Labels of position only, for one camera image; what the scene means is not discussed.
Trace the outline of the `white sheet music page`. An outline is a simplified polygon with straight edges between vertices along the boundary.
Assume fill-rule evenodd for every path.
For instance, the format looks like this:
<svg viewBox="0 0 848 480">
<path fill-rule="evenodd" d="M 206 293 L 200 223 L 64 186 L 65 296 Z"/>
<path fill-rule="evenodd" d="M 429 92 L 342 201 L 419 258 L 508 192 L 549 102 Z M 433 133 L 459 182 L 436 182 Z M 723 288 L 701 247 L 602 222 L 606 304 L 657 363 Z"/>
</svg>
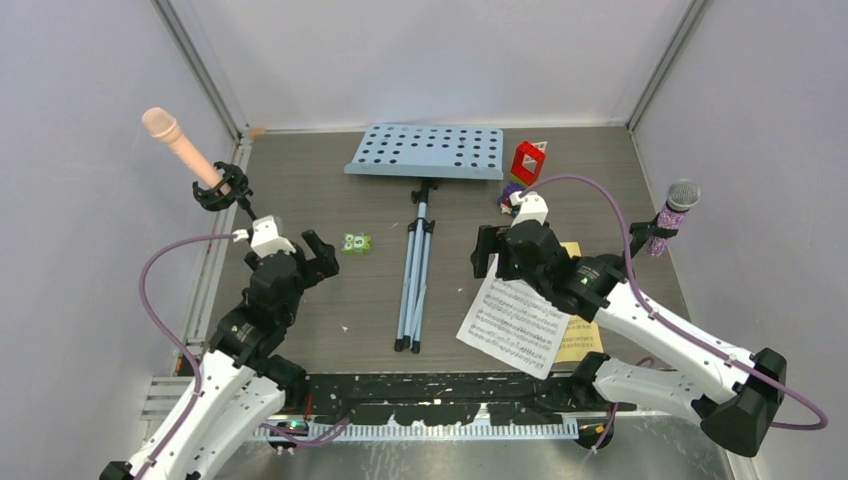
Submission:
<svg viewBox="0 0 848 480">
<path fill-rule="evenodd" d="M 536 379 L 551 372 L 570 316 L 526 283 L 496 277 L 492 261 L 456 339 Z"/>
</svg>

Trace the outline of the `yellow sheet music page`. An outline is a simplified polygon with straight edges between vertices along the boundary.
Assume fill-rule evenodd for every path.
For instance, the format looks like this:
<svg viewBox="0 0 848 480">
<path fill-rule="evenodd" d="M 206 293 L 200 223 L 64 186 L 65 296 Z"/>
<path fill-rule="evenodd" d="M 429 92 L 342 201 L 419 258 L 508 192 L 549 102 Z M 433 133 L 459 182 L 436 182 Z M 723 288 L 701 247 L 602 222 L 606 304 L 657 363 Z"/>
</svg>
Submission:
<svg viewBox="0 0 848 480">
<path fill-rule="evenodd" d="M 596 324 L 579 316 L 572 316 L 561 339 L 554 363 L 579 363 L 590 352 L 604 352 L 600 330 Z"/>
</svg>

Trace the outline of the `light blue music stand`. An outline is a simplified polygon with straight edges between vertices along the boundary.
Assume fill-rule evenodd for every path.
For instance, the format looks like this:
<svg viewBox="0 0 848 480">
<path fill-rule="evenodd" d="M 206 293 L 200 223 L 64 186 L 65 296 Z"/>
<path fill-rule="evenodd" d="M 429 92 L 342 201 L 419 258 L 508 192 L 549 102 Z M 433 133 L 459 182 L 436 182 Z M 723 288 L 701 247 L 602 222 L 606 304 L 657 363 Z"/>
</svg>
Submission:
<svg viewBox="0 0 848 480">
<path fill-rule="evenodd" d="M 421 350 L 424 303 L 435 222 L 427 218 L 430 194 L 444 179 L 501 181 L 504 133 L 485 126 L 437 126 L 382 123 L 369 126 L 345 165 L 349 175 L 409 177 L 420 186 L 411 192 L 416 217 L 407 227 L 394 350 Z"/>
</svg>

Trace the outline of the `beige microphone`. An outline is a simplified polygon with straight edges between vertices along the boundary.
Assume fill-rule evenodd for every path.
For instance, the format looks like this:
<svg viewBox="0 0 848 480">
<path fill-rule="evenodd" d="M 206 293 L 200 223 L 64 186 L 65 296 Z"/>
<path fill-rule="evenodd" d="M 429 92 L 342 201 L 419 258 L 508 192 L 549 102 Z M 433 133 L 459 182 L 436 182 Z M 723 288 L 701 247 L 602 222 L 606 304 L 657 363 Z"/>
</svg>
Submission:
<svg viewBox="0 0 848 480">
<path fill-rule="evenodd" d="M 215 187 L 222 181 L 222 176 L 188 139 L 169 112 L 161 107 L 150 108 L 142 114 L 141 122 L 152 138 L 168 147 L 208 187 Z"/>
</svg>

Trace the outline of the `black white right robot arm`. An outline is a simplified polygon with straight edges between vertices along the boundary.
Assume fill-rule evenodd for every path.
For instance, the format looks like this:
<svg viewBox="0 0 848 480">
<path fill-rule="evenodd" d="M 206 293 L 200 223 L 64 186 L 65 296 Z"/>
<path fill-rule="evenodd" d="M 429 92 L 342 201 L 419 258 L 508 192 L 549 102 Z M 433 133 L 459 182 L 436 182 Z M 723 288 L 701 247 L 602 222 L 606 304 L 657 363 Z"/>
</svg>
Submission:
<svg viewBox="0 0 848 480">
<path fill-rule="evenodd" d="M 688 420 L 724 449 L 758 454 L 783 403 L 787 361 L 720 340 L 648 299 L 627 280 L 622 256 L 572 256 L 548 224 L 482 225 L 470 256 L 473 274 L 489 266 L 556 311 L 614 331 L 672 366 L 660 372 L 589 353 L 572 381 L 571 397 L 584 410 L 606 401 L 640 404 Z"/>
</svg>

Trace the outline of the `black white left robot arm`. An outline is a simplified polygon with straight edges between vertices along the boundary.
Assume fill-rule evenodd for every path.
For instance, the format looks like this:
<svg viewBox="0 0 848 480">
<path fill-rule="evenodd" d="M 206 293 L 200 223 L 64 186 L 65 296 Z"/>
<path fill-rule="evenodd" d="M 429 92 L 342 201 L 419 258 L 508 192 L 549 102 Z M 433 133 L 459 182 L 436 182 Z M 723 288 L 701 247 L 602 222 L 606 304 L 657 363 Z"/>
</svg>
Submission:
<svg viewBox="0 0 848 480">
<path fill-rule="evenodd" d="M 229 237 L 251 242 L 241 302 L 219 321 L 201 358 L 186 356 L 193 379 L 163 423 L 130 459 L 108 463 L 101 478 L 212 479 L 272 414 L 305 405 L 305 370 L 275 350 L 304 292 L 338 274 L 335 249 L 306 230 L 301 237 L 314 254 L 307 258 L 262 222 Z"/>
</svg>

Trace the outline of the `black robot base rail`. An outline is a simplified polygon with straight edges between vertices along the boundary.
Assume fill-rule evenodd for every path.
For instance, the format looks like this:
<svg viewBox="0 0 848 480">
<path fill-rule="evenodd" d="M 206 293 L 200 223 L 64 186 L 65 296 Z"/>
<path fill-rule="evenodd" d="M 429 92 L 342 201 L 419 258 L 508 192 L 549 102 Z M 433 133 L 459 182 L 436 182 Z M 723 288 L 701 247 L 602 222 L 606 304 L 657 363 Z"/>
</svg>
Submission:
<svg viewBox="0 0 848 480">
<path fill-rule="evenodd" d="M 524 373 L 311 374 L 278 412 L 315 423 L 468 425 L 488 411 L 497 426 L 553 424 L 559 414 L 608 412 L 611 403 L 569 375 Z"/>
</svg>

